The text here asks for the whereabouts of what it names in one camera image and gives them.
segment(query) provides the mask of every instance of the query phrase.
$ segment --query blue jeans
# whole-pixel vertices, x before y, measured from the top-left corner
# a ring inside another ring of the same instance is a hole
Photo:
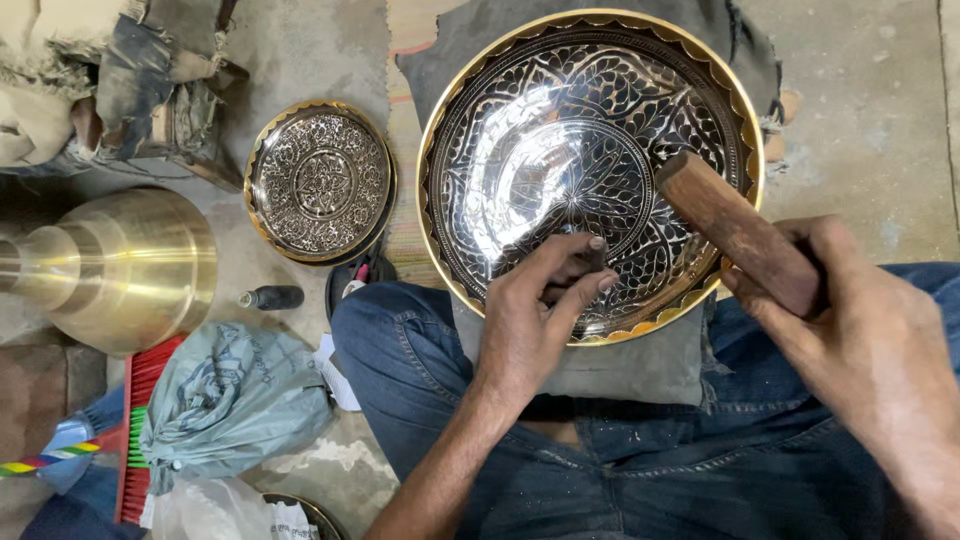
[[[940,304],[960,371],[960,264],[885,267]],[[401,481],[473,376],[446,291],[382,282],[332,321],[338,358]],[[706,373],[717,405],[537,397],[575,418],[582,452],[514,426],[474,483],[458,537],[877,538],[906,515],[873,459],[812,398],[736,303],[718,303]]]

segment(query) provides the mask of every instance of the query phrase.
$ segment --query woven mat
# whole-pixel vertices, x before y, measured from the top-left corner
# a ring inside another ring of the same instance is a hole
[[[390,121],[387,141],[396,160],[398,189],[394,215],[389,224],[386,256],[396,267],[401,281],[428,287],[445,288],[427,255],[420,232],[416,205],[417,152],[423,133],[417,119],[413,97],[406,78],[396,67],[399,54],[426,49],[437,38],[437,15],[448,12],[467,0],[390,0],[387,2],[387,26],[390,28],[390,51],[387,55],[387,95],[390,98]]]

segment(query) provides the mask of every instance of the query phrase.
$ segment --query wooden mallet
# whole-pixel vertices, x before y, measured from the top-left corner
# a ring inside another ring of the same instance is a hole
[[[823,280],[810,259],[699,156],[682,152],[668,160],[657,172],[657,188],[783,307],[803,319],[821,311]]]

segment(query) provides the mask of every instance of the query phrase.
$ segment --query man's left hand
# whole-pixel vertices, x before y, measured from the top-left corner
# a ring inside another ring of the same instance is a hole
[[[620,279],[610,268],[589,273],[577,257],[604,247],[590,233],[556,234],[491,282],[475,382],[520,408],[533,399],[584,309]]]

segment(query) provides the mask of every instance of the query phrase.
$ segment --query engraved floral pattern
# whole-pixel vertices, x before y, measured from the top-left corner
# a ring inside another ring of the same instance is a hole
[[[263,140],[252,164],[252,203],[276,242],[325,257],[370,232],[386,204],[390,169],[367,127],[330,106],[311,106]]]
[[[703,67],[649,31],[548,34],[489,60],[447,104],[425,210],[441,258],[480,300],[550,234],[603,235],[621,283],[575,332],[607,335],[669,305],[717,256],[653,173],[691,151],[745,192],[746,150]]]

